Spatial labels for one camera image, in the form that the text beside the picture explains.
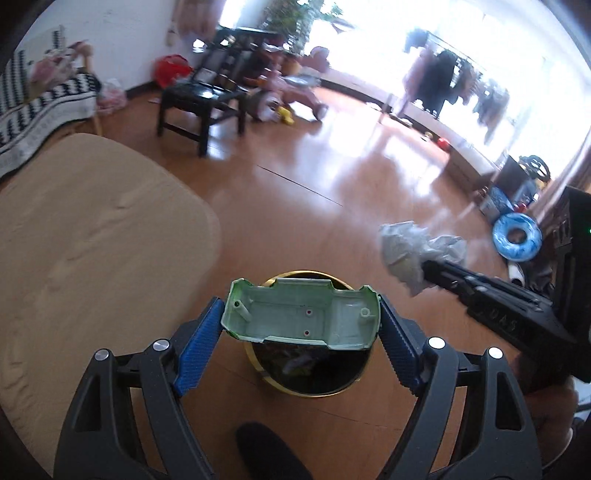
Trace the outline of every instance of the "chair leg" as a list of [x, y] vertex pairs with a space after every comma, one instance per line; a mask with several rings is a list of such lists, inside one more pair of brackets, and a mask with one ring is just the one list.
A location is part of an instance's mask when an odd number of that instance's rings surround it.
[[243, 136], [246, 130], [246, 96], [238, 99], [238, 135]]
[[164, 133], [164, 122], [166, 121], [166, 104], [164, 98], [160, 100], [160, 111], [158, 112], [158, 129], [156, 134], [162, 137]]
[[207, 109], [201, 115], [201, 131], [199, 132], [199, 156], [207, 156], [207, 143], [209, 142], [209, 127], [211, 124], [212, 110]]
[[95, 113], [94, 116], [92, 117], [92, 123], [95, 126], [95, 135], [102, 137], [103, 136], [103, 126], [100, 124], [100, 118], [99, 118], [98, 113]]

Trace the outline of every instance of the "crumpled plastic bag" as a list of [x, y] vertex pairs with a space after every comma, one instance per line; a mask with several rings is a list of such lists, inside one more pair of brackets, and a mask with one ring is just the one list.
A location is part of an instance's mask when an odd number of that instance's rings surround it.
[[96, 106], [99, 115], [110, 115], [127, 105], [127, 94], [119, 80], [109, 79], [100, 90], [96, 99]]
[[425, 260], [447, 260], [460, 265], [466, 260], [467, 243], [461, 236], [431, 238], [426, 228], [414, 222], [384, 224], [379, 234], [384, 265], [406, 283], [413, 297], [433, 286], [423, 278], [421, 264]]

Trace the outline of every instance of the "foot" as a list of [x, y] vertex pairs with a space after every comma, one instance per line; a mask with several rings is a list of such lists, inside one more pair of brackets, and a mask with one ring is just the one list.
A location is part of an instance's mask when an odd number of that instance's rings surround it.
[[313, 480], [285, 442], [261, 423], [241, 425], [236, 443], [252, 480]]

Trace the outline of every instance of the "plastic bag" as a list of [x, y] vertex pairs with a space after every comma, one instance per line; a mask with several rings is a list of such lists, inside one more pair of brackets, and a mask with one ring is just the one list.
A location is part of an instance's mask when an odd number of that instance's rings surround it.
[[154, 63], [154, 80], [162, 89], [174, 84], [178, 78], [191, 74], [189, 61], [181, 55], [167, 55]]
[[447, 260], [464, 264], [467, 243], [461, 236], [429, 237], [426, 228], [414, 222], [384, 224], [379, 228], [382, 260], [388, 271], [406, 283], [414, 297], [432, 285], [423, 279], [425, 260]]
[[127, 105], [127, 94], [117, 79], [109, 79], [96, 99], [99, 115], [110, 115]]

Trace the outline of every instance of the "curtain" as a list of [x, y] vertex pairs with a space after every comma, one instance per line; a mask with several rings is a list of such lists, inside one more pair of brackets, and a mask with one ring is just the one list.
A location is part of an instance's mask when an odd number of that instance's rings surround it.
[[225, 4], [226, 0], [179, 0], [175, 14], [179, 33], [212, 40]]
[[591, 130], [567, 167], [527, 210], [527, 214], [536, 219], [543, 232], [554, 223], [554, 207], [567, 185], [580, 190], [587, 190], [591, 186]]

